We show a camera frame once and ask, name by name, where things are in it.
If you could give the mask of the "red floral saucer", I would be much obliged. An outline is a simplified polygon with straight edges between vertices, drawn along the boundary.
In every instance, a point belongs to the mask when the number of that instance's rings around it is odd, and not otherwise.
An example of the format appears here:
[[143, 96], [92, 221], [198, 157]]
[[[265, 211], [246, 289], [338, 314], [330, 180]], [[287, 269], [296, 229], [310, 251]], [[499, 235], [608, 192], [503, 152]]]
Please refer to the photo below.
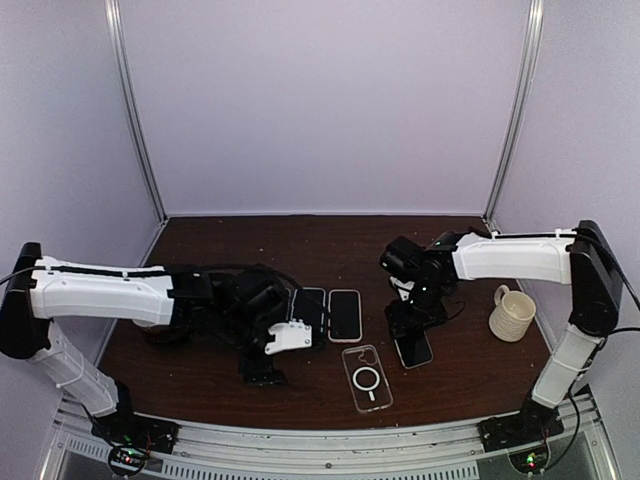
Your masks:
[[174, 345], [189, 338], [191, 331], [184, 326], [155, 326], [142, 328], [141, 333], [153, 345]]

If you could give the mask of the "right aluminium frame post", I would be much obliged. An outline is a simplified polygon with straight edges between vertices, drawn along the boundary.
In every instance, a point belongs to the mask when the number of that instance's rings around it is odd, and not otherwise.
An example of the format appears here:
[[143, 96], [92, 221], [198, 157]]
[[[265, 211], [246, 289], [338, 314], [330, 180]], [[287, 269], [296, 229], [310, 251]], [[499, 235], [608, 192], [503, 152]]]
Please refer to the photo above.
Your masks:
[[541, 36], [543, 32], [543, 22], [544, 1], [531, 0], [529, 2], [528, 19], [511, 113], [507, 123], [507, 130], [501, 148], [498, 167], [483, 214], [484, 222], [491, 229], [497, 228], [497, 208], [506, 185], [511, 163], [514, 159], [528, 98], [530, 96], [535, 76]]

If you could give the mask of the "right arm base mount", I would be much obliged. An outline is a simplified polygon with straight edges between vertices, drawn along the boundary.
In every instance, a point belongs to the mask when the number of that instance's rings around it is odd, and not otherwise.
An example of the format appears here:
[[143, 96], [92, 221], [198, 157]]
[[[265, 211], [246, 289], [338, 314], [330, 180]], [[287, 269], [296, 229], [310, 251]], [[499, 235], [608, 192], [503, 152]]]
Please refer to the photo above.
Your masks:
[[530, 398], [509, 415], [490, 417], [478, 424], [484, 451], [509, 450], [511, 466], [526, 475], [542, 474], [551, 463], [548, 439], [564, 432], [558, 408]]

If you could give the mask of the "cream ribbed mug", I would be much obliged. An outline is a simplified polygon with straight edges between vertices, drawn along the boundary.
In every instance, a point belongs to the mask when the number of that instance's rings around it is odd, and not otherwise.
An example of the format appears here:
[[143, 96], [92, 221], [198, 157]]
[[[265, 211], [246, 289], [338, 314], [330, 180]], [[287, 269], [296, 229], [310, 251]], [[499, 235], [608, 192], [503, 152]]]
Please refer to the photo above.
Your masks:
[[500, 285], [494, 293], [494, 304], [488, 322], [490, 331], [499, 340], [520, 341], [536, 315], [535, 302], [522, 291]]

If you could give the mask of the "left aluminium frame post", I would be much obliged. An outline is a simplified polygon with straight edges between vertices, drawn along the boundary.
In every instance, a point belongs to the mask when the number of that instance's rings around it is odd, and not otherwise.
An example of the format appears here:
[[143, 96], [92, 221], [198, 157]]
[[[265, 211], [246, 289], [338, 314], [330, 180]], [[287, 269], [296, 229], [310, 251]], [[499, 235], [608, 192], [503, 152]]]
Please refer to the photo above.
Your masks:
[[140, 166], [143, 181], [149, 194], [155, 216], [159, 222], [166, 222], [168, 216], [149, 157], [148, 147], [144, 138], [143, 126], [135, 97], [122, 24], [120, 2], [117, 0], [105, 0], [104, 7], [107, 27], [119, 76], [120, 89], [124, 100], [126, 121], [133, 142], [136, 159]]

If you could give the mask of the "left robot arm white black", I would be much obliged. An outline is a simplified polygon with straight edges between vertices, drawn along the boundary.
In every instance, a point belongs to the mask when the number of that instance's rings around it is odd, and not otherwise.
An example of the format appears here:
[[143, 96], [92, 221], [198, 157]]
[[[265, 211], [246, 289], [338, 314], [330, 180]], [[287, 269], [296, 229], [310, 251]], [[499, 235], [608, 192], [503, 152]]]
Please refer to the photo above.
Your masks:
[[172, 333], [203, 329], [241, 353], [244, 375], [258, 384], [282, 381], [273, 355], [311, 344], [308, 326], [287, 319], [288, 292], [265, 267], [118, 268], [69, 263], [27, 243], [1, 281], [1, 352], [42, 366], [57, 388], [75, 397], [123, 444], [144, 424], [121, 383], [87, 362], [57, 317], [113, 318]]

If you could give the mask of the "front aluminium rail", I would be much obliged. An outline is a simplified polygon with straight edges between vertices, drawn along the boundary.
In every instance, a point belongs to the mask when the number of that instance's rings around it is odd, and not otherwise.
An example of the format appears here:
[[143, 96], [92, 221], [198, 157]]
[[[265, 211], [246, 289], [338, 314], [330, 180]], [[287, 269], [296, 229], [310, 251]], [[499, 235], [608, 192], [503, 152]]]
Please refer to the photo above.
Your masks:
[[420, 426], [269, 429], [194, 422], [178, 426], [171, 453], [155, 453], [142, 479], [523, 479], [525, 451], [548, 452], [542, 479], [620, 479], [623, 474], [590, 392], [559, 408], [564, 432], [488, 451], [479, 418]]

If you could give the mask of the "aluminium frame post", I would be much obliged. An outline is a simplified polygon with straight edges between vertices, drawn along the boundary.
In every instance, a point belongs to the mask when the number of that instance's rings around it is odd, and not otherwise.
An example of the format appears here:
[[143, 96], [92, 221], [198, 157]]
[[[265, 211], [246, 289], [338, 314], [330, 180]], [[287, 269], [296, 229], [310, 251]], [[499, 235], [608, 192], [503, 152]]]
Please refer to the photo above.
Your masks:
[[135, 97], [122, 24], [120, 2], [117, 0], [105, 0], [104, 7], [107, 27], [119, 76], [120, 89], [124, 100], [126, 121], [133, 142], [136, 159], [140, 166], [143, 181], [149, 194], [155, 216], [159, 222], [166, 222], [168, 216], [149, 157], [148, 147], [144, 138], [143, 126]]
[[511, 163], [514, 159], [528, 98], [530, 96], [535, 76], [541, 36], [543, 32], [543, 22], [544, 1], [531, 0], [529, 2], [528, 19], [511, 113], [507, 123], [507, 130], [501, 148], [498, 167], [483, 214], [484, 222], [491, 229], [497, 228], [497, 208], [506, 185]]

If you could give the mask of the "light blue phone case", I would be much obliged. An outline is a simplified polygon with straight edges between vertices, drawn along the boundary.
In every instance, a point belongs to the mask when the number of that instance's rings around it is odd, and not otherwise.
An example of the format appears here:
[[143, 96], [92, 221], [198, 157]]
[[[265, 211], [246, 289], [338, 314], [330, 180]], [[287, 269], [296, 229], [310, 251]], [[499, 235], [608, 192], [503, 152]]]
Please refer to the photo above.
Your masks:
[[296, 289], [291, 304], [291, 319], [311, 327], [312, 347], [326, 343], [326, 291], [322, 288]]

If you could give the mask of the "grey clear phone case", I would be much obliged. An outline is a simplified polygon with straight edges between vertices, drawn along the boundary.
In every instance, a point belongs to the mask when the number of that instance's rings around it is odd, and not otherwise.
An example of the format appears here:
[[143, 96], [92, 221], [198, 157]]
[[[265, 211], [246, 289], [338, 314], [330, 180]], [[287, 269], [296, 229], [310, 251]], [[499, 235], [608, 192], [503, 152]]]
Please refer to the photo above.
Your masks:
[[342, 352], [341, 358], [358, 413], [381, 411], [393, 405], [391, 388], [373, 345], [347, 348]]

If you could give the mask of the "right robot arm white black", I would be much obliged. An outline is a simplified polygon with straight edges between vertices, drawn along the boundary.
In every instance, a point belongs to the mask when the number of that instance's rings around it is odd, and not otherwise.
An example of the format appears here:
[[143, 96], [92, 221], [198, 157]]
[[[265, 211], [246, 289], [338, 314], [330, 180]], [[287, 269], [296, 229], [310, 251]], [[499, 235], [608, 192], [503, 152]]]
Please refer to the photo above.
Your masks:
[[568, 324], [530, 391], [533, 404], [513, 419], [513, 433], [526, 442], [550, 426], [549, 410], [565, 398], [597, 346], [619, 322], [622, 274], [593, 220], [539, 234], [450, 231], [427, 247], [399, 236], [385, 247], [379, 264], [399, 295], [385, 309], [395, 339], [445, 323], [442, 299], [461, 281], [513, 279], [570, 286]]

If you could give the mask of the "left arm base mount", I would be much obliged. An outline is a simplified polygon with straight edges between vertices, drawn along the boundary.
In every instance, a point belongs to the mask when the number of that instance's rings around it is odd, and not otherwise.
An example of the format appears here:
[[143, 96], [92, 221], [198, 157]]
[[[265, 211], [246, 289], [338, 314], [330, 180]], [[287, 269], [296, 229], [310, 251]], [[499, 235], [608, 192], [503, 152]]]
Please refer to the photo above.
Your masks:
[[173, 452], [179, 425], [136, 414], [129, 388], [119, 381], [115, 381], [115, 386], [118, 401], [113, 413], [102, 417], [88, 411], [86, 414], [92, 424], [91, 433], [110, 446], [107, 465], [112, 473], [130, 479], [148, 465], [152, 453]]

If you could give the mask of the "dark smartphone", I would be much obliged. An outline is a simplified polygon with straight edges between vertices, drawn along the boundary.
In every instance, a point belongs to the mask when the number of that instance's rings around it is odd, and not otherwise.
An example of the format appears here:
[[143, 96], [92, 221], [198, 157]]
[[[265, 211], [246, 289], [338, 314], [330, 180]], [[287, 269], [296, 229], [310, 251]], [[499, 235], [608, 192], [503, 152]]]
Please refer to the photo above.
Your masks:
[[424, 331], [407, 333], [394, 340], [400, 363], [406, 370], [412, 370], [431, 363], [434, 354]]

